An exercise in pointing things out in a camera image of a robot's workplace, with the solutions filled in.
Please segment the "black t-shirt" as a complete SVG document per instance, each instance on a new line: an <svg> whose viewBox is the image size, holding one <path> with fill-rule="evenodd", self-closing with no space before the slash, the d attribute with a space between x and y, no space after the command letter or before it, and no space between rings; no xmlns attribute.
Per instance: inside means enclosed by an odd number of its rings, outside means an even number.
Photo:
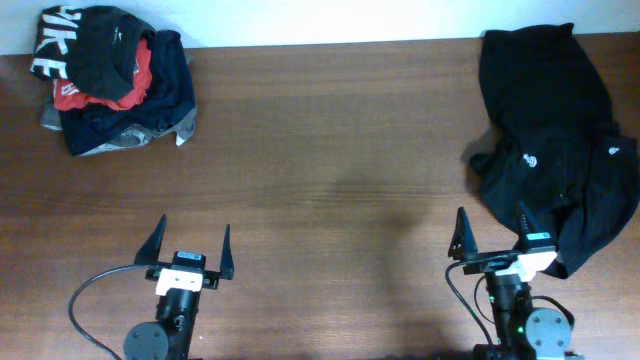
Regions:
<svg viewBox="0 0 640 360"><path fill-rule="evenodd" d="M639 205L639 155L570 23L485 32L479 85L501 137L470 166L479 197L518 231L519 206L551 234L546 274L567 279L610 244Z"/></svg>

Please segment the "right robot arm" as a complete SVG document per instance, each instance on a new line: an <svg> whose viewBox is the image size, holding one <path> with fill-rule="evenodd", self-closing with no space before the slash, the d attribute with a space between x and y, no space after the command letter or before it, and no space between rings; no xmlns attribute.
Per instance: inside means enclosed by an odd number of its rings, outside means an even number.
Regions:
<svg viewBox="0 0 640 360"><path fill-rule="evenodd" d="M472 355L487 360L580 359L582 356L570 349L573 314L549 296L532 295L529 285L536 274L555 261L558 252L554 238L523 203L518 205L518 222L515 248L481 252L465 209L457 209L448 250L454 263L446 268L444 277L486 338L484 344L474 346ZM495 337L484 325L486 316L474 310L454 285L451 271L456 268L466 275L479 274L486 281Z"/></svg>

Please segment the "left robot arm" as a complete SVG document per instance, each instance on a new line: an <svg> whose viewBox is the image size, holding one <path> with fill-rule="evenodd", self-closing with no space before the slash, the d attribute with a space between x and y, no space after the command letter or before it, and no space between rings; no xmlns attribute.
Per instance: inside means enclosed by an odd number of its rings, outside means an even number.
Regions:
<svg viewBox="0 0 640 360"><path fill-rule="evenodd" d="M147 268L145 279L156 284L159 300L155 319L134 326L126 335L127 360L187 359L201 292L215 290L220 281L234 276L230 227L225 229L219 269L214 271L206 268L206 257L199 253L177 251L170 262L160 261L166 224L167 217L162 216L134 258L135 265Z"/></svg>

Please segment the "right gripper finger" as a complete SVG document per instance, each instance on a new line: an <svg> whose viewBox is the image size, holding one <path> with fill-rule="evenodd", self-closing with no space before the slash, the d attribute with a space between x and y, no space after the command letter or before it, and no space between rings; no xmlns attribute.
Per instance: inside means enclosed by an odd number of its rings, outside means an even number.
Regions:
<svg viewBox="0 0 640 360"><path fill-rule="evenodd" d="M535 219L524 202L518 203L518 241L515 248L522 253L554 251L553 238Z"/></svg>
<svg viewBox="0 0 640 360"><path fill-rule="evenodd" d="M477 243L471 224L463 207L456 213L455 229L448 250L448 256L454 260L468 260L478 253Z"/></svg>

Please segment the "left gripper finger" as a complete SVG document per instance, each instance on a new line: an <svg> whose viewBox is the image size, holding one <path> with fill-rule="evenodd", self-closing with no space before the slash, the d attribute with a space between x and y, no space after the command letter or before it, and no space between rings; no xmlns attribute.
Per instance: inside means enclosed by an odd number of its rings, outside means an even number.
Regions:
<svg viewBox="0 0 640 360"><path fill-rule="evenodd" d="M137 251L134 258L135 265L156 265L158 263L166 225L167 216L163 214L154 231Z"/></svg>
<svg viewBox="0 0 640 360"><path fill-rule="evenodd" d="M221 252L219 265L219 278L224 280L232 280L234 277L234 262L230 244L231 227L227 225L223 238L223 248Z"/></svg>

